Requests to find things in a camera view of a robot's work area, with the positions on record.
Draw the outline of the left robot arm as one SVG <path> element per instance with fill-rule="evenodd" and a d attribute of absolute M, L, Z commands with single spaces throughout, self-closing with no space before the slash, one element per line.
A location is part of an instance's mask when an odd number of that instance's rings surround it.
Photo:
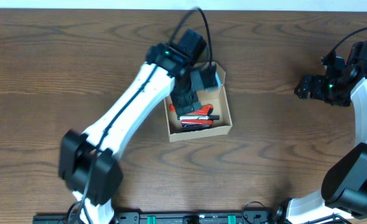
<path fill-rule="evenodd" d="M 58 176 L 77 199 L 67 223 L 110 223 L 111 199 L 123 180 L 119 160 L 133 134 L 150 112 L 170 97 L 177 116 L 201 109 L 198 91 L 218 88 L 221 81 L 212 56 L 211 38 L 187 30 L 177 43 L 150 47 L 129 88 L 115 104 L 82 133 L 69 130 L 61 140 Z"/>

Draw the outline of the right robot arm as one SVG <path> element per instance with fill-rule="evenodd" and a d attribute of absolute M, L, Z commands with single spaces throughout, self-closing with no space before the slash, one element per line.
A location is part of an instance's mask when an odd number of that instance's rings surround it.
<path fill-rule="evenodd" d="M 274 223 L 349 223 L 367 218 L 367 41 L 353 44 L 348 59 L 322 57 L 324 75 L 304 75 L 294 93 L 300 99 L 353 106 L 355 146 L 325 175 L 319 190 L 289 199 Z"/>

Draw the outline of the red black stapler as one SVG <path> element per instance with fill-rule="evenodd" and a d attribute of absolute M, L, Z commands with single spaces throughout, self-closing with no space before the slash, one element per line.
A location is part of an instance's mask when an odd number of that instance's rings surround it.
<path fill-rule="evenodd" d="M 201 131 L 204 129 L 210 129 L 213 125 L 213 120 L 207 119 L 186 119 L 181 121 L 182 131 Z"/>

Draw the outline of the brown cardboard box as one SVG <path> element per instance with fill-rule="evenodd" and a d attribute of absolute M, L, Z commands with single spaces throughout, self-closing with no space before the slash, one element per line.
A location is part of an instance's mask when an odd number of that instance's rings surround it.
<path fill-rule="evenodd" d="M 224 135 L 228 134 L 232 128 L 233 124 L 225 90 L 226 72 L 217 62 L 213 62 L 213 64 L 216 66 L 216 74 L 221 81 L 221 86 L 211 91 L 197 91 L 197 95 L 202 106 L 207 104 L 213 105 L 211 115 L 218 115 L 219 119 L 214 120 L 210 128 L 184 131 L 181 122 L 177 118 L 177 113 L 169 110 L 172 100 L 168 96 L 164 99 L 164 108 L 170 142 Z"/>

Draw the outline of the black white marker pen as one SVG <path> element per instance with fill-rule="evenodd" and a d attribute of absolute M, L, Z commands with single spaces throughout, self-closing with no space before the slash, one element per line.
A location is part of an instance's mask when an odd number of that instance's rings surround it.
<path fill-rule="evenodd" d="M 184 115 L 178 116 L 178 120 L 219 120 L 219 115 Z"/>

